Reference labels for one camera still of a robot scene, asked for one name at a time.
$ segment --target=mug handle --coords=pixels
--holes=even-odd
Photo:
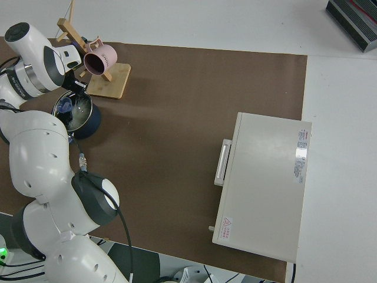
[[[95,44],[95,43],[97,43],[97,42],[98,42],[98,47],[104,45],[104,43],[102,42],[102,40],[101,40],[100,38],[97,38],[97,39],[94,40],[94,41],[91,41],[91,42],[89,42],[89,43],[86,43],[86,47],[87,47],[88,52],[93,52],[93,50],[92,50],[92,48],[90,47],[90,45]]]

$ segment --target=brown mat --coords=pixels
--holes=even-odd
[[[1,38],[0,61],[12,56]],[[133,245],[283,282],[285,262],[211,242],[221,188],[213,184],[237,112],[301,119],[306,56],[111,44],[132,66],[121,100],[94,97],[102,124],[81,142],[89,171],[118,188]],[[51,111],[60,89],[24,104]],[[71,146],[71,166],[78,150]],[[29,199],[11,185],[0,143],[0,210]],[[119,219],[92,233],[126,242]]]

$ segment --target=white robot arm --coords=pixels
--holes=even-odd
[[[45,260],[51,283],[127,283],[88,237],[117,215],[112,201],[95,187],[119,205],[115,186],[100,176],[72,171],[67,130],[59,119],[41,111],[7,110],[60,87],[65,73],[81,64],[80,55],[73,45],[53,48],[27,23],[11,27],[5,40],[21,57],[0,70],[0,136],[9,143],[15,189],[36,199],[14,216],[15,240],[25,252]]]

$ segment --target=warning label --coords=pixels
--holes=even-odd
[[[233,218],[224,217],[223,222],[221,223],[220,239],[229,241],[230,231],[232,229]]]
[[[295,168],[293,169],[293,178],[296,183],[302,184],[305,180],[305,164],[306,164],[306,155],[307,155],[307,143],[309,137],[308,132],[305,129],[302,129],[299,132],[299,137],[297,141],[296,148],[296,159],[295,159]]]

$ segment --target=wooden base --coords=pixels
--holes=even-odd
[[[87,93],[91,96],[120,99],[130,71],[131,66],[129,64],[116,63],[109,69],[113,76],[111,82],[105,81],[100,75],[92,75]]]

